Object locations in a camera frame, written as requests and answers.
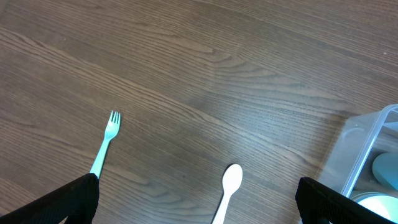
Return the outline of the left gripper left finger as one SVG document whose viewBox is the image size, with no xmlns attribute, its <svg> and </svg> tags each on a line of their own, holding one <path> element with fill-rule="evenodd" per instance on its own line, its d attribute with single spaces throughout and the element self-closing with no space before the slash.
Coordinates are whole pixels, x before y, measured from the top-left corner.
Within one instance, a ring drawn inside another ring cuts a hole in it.
<svg viewBox="0 0 398 224">
<path fill-rule="evenodd" d="M 88 173 L 2 216 L 1 223 L 91 224 L 99 197 L 99 179 Z"/>
</svg>

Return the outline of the white plastic spoon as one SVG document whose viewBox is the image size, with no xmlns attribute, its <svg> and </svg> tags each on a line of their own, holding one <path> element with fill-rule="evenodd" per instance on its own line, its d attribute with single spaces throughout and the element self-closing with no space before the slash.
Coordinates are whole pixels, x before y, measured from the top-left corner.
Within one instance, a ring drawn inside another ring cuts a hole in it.
<svg viewBox="0 0 398 224">
<path fill-rule="evenodd" d="M 211 224 L 223 224 L 231 196 L 240 188 L 243 169 L 239 164 L 231 164 L 222 177 L 223 196 Z"/>
</svg>

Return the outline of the light blue bowl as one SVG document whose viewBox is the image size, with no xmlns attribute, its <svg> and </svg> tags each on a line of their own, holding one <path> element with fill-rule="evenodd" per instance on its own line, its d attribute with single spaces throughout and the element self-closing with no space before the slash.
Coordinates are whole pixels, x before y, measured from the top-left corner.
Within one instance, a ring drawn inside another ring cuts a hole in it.
<svg viewBox="0 0 398 224">
<path fill-rule="evenodd" d="M 368 210 L 397 223 L 397 198 L 379 192 L 352 191 L 351 200 Z"/>
</svg>

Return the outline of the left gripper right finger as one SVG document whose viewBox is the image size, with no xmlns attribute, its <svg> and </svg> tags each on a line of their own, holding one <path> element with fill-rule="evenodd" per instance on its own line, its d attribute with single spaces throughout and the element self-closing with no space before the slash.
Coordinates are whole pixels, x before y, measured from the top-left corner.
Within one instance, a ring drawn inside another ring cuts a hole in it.
<svg viewBox="0 0 398 224">
<path fill-rule="evenodd" d="M 303 224 L 393 224 L 310 177 L 299 180 L 295 201 Z"/>
</svg>

